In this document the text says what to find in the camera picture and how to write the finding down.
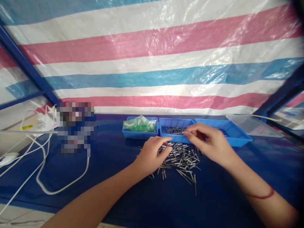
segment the transparent plastic container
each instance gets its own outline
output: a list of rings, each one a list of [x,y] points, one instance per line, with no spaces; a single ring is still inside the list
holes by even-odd
[[[227,114],[226,118],[242,128],[248,135],[281,138],[284,135],[256,117]]]
[[[135,119],[136,117],[128,117],[127,120]],[[123,129],[123,135],[125,138],[131,139],[143,139],[147,140],[150,137],[155,137],[158,135],[158,120],[157,117],[146,117],[148,120],[156,120],[156,132],[139,132],[139,131],[130,131],[128,129]]]

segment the forearm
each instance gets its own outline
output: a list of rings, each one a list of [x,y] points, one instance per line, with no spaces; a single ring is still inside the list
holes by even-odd
[[[224,167],[236,180],[246,195],[267,196],[271,187],[238,156]],[[293,227],[298,212],[277,192],[267,199],[247,197],[260,219],[267,227]]]
[[[96,228],[116,201],[144,176],[133,165],[99,183],[70,202],[43,228]]]

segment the blue plastic bin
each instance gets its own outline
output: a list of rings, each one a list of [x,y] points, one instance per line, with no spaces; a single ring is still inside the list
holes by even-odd
[[[127,120],[135,119],[136,117],[128,117]],[[158,120],[156,117],[146,117],[148,120],[156,120],[156,132],[138,132],[138,131],[130,131],[128,129],[123,129],[123,135],[125,138],[132,138],[132,139],[143,139],[147,140],[150,137],[155,137],[158,135]]]
[[[229,144],[234,147],[241,147],[253,140],[243,129],[230,120],[194,119],[194,121],[221,130]]]
[[[173,118],[159,118],[159,129],[161,137],[172,137],[172,142],[176,143],[191,143],[184,135],[168,134],[166,128],[171,127],[183,127],[187,128],[193,125],[194,121],[191,119],[173,119]]]

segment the blue tablecloth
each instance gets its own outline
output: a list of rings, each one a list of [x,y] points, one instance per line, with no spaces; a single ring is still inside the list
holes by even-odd
[[[121,130],[128,116],[96,115],[96,148],[85,176],[56,195],[46,195],[34,175],[11,205],[56,213],[97,183],[131,164],[144,141],[125,139]],[[155,116],[169,118],[218,118],[207,116]],[[48,135],[39,137],[45,142]],[[234,148],[239,156],[294,207],[299,209],[303,183],[303,150],[285,138],[253,137],[254,141]],[[0,203],[6,204],[43,159],[42,151],[25,156],[0,178]],[[64,157],[57,152],[57,136],[51,138],[51,150],[41,173],[41,181],[50,191],[61,189],[78,178],[86,167],[84,156]],[[103,222],[126,227],[260,227],[263,226],[233,178],[207,157],[201,158],[195,171],[194,187],[175,170],[167,179],[145,178],[133,186],[110,210]]]

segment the yellow tag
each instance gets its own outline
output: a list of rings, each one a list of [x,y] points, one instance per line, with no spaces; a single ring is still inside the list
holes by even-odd
[[[25,130],[25,129],[29,129],[29,128],[32,128],[32,127],[33,127],[33,125],[29,125],[29,126],[21,127],[20,129]]]

